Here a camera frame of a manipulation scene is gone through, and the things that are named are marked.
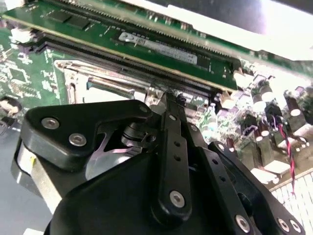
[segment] integrated circuit chip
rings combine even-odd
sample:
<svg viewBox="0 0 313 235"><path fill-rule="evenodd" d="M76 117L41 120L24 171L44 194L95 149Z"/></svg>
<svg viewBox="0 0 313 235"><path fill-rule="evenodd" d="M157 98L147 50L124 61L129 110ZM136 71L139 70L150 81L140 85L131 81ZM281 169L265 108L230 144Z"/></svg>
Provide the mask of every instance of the integrated circuit chip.
<svg viewBox="0 0 313 235"><path fill-rule="evenodd" d="M84 18L73 16L69 19L67 24L77 29L84 30L90 24L90 21Z"/></svg>
<svg viewBox="0 0 313 235"><path fill-rule="evenodd" d="M57 22L64 23L71 18L71 15L62 11L54 11L49 15L49 17Z"/></svg>

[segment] screw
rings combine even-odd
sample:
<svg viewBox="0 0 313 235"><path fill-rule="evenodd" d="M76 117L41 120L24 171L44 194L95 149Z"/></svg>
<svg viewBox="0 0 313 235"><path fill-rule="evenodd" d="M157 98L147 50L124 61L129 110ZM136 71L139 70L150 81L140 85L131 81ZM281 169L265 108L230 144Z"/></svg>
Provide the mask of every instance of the screw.
<svg viewBox="0 0 313 235"><path fill-rule="evenodd" d="M175 120L176 120L176 117L174 117L174 116L173 116L173 115L171 115L171 114L169 115L169 117L170 117L170 119L171 119L171 120L173 120L173 121L175 121Z"/></svg>
<svg viewBox="0 0 313 235"><path fill-rule="evenodd" d="M286 222L285 222L284 220L280 219L280 218L277 218L277 221L278 221L280 227L281 227L285 232L289 233L290 229L289 229L288 225L286 224Z"/></svg>
<svg viewBox="0 0 313 235"><path fill-rule="evenodd" d="M301 228L299 227L299 225L294 221L294 220L290 220L291 225L293 226L293 228L298 232L301 233Z"/></svg>
<svg viewBox="0 0 313 235"><path fill-rule="evenodd" d="M242 215L236 215L235 219L242 231L244 231L246 234L250 232L250 225Z"/></svg>
<svg viewBox="0 0 313 235"><path fill-rule="evenodd" d="M77 147L82 147L87 143L86 137L78 133L71 134L68 140L71 144Z"/></svg>
<svg viewBox="0 0 313 235"><path fill-rule="evenodd" d="M140 106L139 107L141 111L143 111L144 113L147 113L148 112L148 109L144 106Z"/></svg>
<svg viewBox="0 0 313 235"><path fill-rule="evenodd" d="M55 130L60 126L57 119L54 119L52 117L51 118L46 117L46 118L42 119L41 124L44 126L44 128L50 129L50 130Z"/></svg>
<svg viewBox="0 0 313 235"><path fill-rule="evenodd" d="M170 199L174 206L178 208L183 208L185 206L185 199L180 192L171 191L170 192Z"/></svg>
<svg viewBox="0 0 313 235"><path fill-rule="evenodd" d="M190 125L190 127L191 127L191 129L192 129L193 131L197 131L197 130L198 130L195 125Z"/></svg>
<svg viewBox="0 0 313 235"><path fill-rule="evenodd" d="M225 150L225 148L224 148L224 146L223 146L222 144L219 143L217 146L218 146L222 151Z"/></svg>

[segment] black plastic bracket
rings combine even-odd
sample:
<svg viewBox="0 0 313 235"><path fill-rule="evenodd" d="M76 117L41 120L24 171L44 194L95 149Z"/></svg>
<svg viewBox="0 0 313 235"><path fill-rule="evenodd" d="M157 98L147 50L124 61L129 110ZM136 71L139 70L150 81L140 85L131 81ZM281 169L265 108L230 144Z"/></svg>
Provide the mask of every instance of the black plastic bracket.
<svg viewBox="0 0 313 235"><path fill-rule="evenodd" d="M165 93L161 102L166 107L161 116L135 100L43 107L26 114L22 144L62 193L51 235L305 234L234 153L220 142L207 146L173 94ZM47 117L59 127L45 128ZM86 143L71 144L72 133L83 135ZM138 143L142 151L86 182L84 166L97 149L98 134L106 134L103 151L127 151ZM143 141L149 135L156 138Z"/></svg>

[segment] label sticker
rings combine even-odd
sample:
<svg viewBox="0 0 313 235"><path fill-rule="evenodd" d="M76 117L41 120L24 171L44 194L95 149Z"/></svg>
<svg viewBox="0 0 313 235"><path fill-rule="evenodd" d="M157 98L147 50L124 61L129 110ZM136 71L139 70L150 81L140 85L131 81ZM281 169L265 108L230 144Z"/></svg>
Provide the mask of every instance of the label sticker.
<svg viewBox="0 0 313 235"><path fill-rule="evenodd" d="M178 50L178 49L175 49L172 47L168 47L168 46L165 46L165 45L160 44L160 43L152 42L150 40L146 40L144 38L137 37L137 36L130 34L130 33L124 32L119 36L118 39L120 41L140 45L142 47L156 51L157 53L160 53L162 55L166 55L166 56L172 57L174 59L184 61L184 62L189 63L189 64L193 64L193 65L197 64L198 58L196 55L193 55L193 54L190 54L188 52Z"/></svg>

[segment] ram module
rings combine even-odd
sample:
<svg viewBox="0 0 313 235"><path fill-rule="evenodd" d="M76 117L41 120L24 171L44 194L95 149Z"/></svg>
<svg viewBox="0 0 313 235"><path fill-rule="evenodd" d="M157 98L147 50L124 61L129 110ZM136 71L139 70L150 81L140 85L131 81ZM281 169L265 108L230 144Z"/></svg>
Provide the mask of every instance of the ram module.
<svg viewBox="0 0 313 235"><path fill-rule="evenodd" d="M210 36L195 30L191 25L164 15L146 10L119 0L44 0L62 2L84 11L108 15L121 21L131 22L153 31L161 32L184 42L198 45L208 50L216 51L251 63L261 64L276 70L291 73L312 81L313 61L292 61L281 56L266 52L251 50L234 43Z"/></svg>
<svg viewBox="0 0 313 235"><path fill-rule="evenodd" d="M50 35L121 56L222 90L237 90L233 71L240 61L115 23L105 16L91 18L47 2L33 2L7 11L4 19Z"/></svg>

